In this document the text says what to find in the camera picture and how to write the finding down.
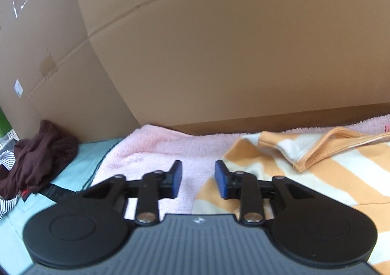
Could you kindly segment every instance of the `light blue sheet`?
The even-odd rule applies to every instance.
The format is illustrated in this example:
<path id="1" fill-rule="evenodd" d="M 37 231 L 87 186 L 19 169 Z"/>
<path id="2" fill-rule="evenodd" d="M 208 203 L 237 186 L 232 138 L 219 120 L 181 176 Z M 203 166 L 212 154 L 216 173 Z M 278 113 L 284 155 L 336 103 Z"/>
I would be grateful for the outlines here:
<path id="1" fill-rule="evenodd" d="M 76 158 L 52 183 L 73 191 L 89 187 L 104 156 L 120 141 L 112 139 L 79 145 Z M 53 204 L 41 194 L 31 194 L 26 202 L 19 200 L 0 221 L 0 265 L 8 274 L 22 274 L 32 265 L 22 240 L 24 225 L 34 214 Z"/>

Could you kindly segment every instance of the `pink blanket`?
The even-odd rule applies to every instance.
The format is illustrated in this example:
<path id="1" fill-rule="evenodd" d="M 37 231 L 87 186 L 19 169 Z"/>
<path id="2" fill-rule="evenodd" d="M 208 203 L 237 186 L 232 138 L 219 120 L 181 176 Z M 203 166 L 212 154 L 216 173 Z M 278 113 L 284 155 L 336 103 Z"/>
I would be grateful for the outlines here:
<path id="1" fill-rule="evenodd" d="M 389 131 L 390 115 L 373 118 L 346 128 L 367 134 Z M 290 130 L 295 133 L 325 132 L 325 128 Z M 159 201 L 160 218 L 165 213 L 191 213 L 195 195 L 207 178 L 213 175 L 214 162 L 220 159 L 241 134 L 217 134 L 195 137 L 157 126 L 146 125 L 121 141 L 103 160 L 93 185 L 115 175 L 128 180 L 143 174 L 168 171 L 176 159 L 183 162 L 183 179 L 176 199 Z M 125 217 L 134 218 L 136 199 L 129 199 Z"/>

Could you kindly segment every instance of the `maroon cloth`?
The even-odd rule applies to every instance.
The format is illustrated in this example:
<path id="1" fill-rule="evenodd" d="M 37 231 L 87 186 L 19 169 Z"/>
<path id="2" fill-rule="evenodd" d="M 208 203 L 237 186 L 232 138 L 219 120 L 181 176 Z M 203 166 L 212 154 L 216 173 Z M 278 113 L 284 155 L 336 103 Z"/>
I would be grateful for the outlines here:
<path id="1" fill-rule="evenodd" d="M 0 179 L 0 196 L 8 200 L 20 190 L 39 192 L 70 164 L 77 151 L 76 137 L 62 134 L 49 121 L 41 121 L 33 139 L 21 139 L 15 144 L 16 162 Z"/>

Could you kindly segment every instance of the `orange and white striped cloth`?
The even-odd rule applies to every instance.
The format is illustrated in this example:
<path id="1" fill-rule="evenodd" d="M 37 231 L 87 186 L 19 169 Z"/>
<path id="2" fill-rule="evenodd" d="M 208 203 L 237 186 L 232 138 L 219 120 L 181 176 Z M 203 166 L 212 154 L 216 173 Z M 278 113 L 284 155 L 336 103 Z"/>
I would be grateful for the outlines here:
<path id="1" fill-rule="evenodd" d="M 243 170 L 268 181 L 283 175 L 365 213 L 379 233 L 369 263 L 390 275 L 390 133 L 261 132 L 242 136 L 223 160 L 231 172 Z M 238 212 L 239 201 L 222 199 L 213 177 L 193 206 L 195 214 Z"/>

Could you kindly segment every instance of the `white label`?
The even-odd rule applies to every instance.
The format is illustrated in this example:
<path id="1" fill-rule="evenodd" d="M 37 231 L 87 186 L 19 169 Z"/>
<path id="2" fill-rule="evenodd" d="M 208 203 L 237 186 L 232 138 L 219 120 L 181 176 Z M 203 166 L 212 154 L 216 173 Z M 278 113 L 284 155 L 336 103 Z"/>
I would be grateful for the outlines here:
<path id="1" fill-rule="evenodd" d="M 20 98 L 22 96 L 22 93 L 23 93 L 23 88 L 22 88 L 22 86 L 21 86 L 21 84 L 20 84 L 18 79 L 15 82 L 14 88 L 15 88 L 16 94 Z"/>

